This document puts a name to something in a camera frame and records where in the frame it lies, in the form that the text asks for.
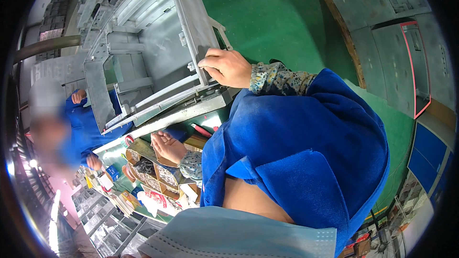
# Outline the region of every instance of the hand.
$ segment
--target hand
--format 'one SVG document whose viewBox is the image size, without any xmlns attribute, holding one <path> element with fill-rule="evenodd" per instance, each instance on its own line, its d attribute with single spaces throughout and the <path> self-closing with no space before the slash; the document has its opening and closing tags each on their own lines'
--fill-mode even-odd
<svg viewBox="0 0 459 258">
<path fill-rule="evenodd" d="M 90 154 L 86 157 L 86 163 L 88 167 L 93 170 L 100 170 L 102 168 L 102 161 L 94 154 Z"/>
<path fill-rule="evenodd" d="M 83 99 L 86 98 L 86 91 L 85 90 L 78 90 L 76 93 L 72 94 L 72 102 L 74 104 L 79 104 Z"/>
<path fill-rule="evenodd" d="M 209 48 L 198 63 L 218 83 L 234 88 L 249 88 L 252 65 L 238 51 Z"/>
<path fill-rule="evenodd" d="M 187 149 L 178 140 L 174 139 L 168 133 L 159 131 L 156 134 L 151 134 L 152 147 L 160 156 L 170 160 L 173 163 L 179 164 L 182 158 L 186 155 Z"/>
</svg>

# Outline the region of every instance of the green floor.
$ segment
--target green floor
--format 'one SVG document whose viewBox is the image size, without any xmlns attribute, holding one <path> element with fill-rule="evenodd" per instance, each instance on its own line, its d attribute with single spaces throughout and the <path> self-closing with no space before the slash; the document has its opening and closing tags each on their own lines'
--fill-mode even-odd
<svg viewBox="0 0 459 258">
<path fill-rule="evenodd" d="M 287 68 L 317 73 L 330 68 L 379 114 L 391 152 L 387 184 L 373 211 L 388 207 L 409 158 L 414 121 L 358 86 L 351 57 L 322 0 L 203 0 L 209 16 L 226 27 L 235 50 L 249 61 L 279 59 Z"/>
</svg>

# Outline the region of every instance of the red outline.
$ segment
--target red outline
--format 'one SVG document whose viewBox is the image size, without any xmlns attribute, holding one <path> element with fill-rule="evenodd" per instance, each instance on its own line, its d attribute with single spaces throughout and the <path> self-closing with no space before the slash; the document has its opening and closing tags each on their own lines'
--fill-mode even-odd
<svg viewBox="0 0 459 258">
<path fill-rule="evenodd" d="M 430 105 L 430 103 L 432 102 L 432 95 L 430 94 L 430 76 L 429 76 L 429 65 L 427 64 L 426 47 L 424 46 L 424 41 L 422 40 L 422 36 L 421 36 L 422 47 L 424 48 L 424 56 L 426 57 L 427 78 L 429 80 L 429 102 L 427 103 L 427 105 L 425 107 L 422 108 L 421 111 L 419 111 L 419 113 L 416 114 L 415 68 L 413 67 L 413 60 L 411 59 L 411 51 L 410 51 L 410 47 L 408 46 L 408 40 L 406 39 L 405 31 L 403 30 L 403 26 L 408 26 L 408 25 L 418 25 L 418 22 L 417 21 L 410 21 L 410 22 L 400 23 L 400 29 L 402 29 L 403 37 L 405 38 L 406 49 L 408 50 L 408 56 L 410 57 L 411 73 L 413 74 L 413 89 L 414 89 L 414 92 L 415 92 L 415 114 L 414 114 L 414 119 L 416 119 Z"/>
</svg>

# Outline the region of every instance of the blue box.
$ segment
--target blue box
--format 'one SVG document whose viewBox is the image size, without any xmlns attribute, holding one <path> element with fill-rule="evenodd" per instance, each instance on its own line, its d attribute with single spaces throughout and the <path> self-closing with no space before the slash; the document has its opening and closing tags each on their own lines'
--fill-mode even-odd
<svg viewBox="0 0 459 258">
<path fill-rule="evenodd" d="M 142 191 L 144 191 L 144 190 L 142 189 L 142 187 L 136 186 L 136 187 L 131 191 L 131 194 L 134 195 L 135 198 L 137 198 L 137 193 L 142 192 Z"/>
<path fill-rule="evenodd" d="M 119 178 L 119 171 L 115 169 L 113 165 L 109 166 L 105 171 L 112 177 L 113 181 L 116 181 Z"/>
</svg>

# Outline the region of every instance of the face mask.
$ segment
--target face mask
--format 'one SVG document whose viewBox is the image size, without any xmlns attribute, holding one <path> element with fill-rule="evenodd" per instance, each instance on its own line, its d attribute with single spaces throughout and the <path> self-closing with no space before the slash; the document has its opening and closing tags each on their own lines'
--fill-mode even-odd
<svg viewBox="0 0 459 258">
<path fill-rule="evenodd" d="M 336 228 L 313 229 L 215 206 L 187 209 L 139 247 L 152 258 L 333 258 Z"/>
</svg>

